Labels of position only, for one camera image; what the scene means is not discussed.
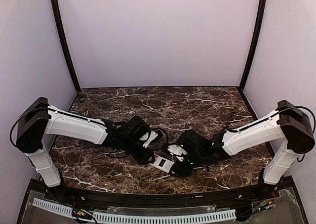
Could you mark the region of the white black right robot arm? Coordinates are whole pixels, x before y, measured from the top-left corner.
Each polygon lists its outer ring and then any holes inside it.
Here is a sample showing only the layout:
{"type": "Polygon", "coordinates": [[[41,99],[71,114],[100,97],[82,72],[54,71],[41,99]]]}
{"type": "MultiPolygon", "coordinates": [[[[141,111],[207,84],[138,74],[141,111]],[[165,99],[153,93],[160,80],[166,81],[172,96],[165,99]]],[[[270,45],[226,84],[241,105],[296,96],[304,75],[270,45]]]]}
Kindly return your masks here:
{"type": "Polygon", "coordinates": [[[304,106],[282,100],[268,115],[236,129],[225,127],[211,139],[194,130],[185,131],[175,143],[181,151],[179,154],[172,152],[179,159],[171,166],[169,173],[188,177],[195,167],[211,165],[251,147],[280,139],[281,147],[260,175],[263,185],[276,185],[299,156],[310,152],[315,146],[316,117],[314,114],[308,116],[305,113],[307,110],[304,106]]]}

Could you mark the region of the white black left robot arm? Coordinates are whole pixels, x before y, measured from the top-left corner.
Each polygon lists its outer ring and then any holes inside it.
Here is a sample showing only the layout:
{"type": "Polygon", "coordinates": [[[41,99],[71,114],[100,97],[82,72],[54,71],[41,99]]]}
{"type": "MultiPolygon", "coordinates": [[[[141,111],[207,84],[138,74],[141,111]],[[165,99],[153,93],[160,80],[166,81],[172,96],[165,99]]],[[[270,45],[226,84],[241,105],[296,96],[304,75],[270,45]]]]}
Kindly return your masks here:
{"type": "Polygon", "coordinates": [[[127,122],[93,119],[70,113],[39,97],[14,122],[9,132],[11,144],[24,153],[47,187],[62,184],[62,175],[45,148],[45,135],[67,137],[95,145],[122,150],[139,165],[155,160],[149,145],[158,138],[157,132],[140,117],[127,122]]]}

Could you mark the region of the white red remote control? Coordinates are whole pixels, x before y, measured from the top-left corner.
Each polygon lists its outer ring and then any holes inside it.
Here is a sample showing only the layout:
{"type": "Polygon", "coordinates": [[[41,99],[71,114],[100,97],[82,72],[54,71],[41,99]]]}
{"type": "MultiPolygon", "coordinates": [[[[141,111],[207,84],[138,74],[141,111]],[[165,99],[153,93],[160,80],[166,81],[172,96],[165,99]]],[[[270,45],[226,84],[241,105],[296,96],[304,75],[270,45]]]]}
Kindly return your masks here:
{"type": "Polygon", "coordinates": [[[159,155],[154,155],[155,161],[150,163],[150,165],[162,172],[169,173],[172,166],[174,165],[173,161],[170,161],[166,158],[163,158],[159,155]]]}

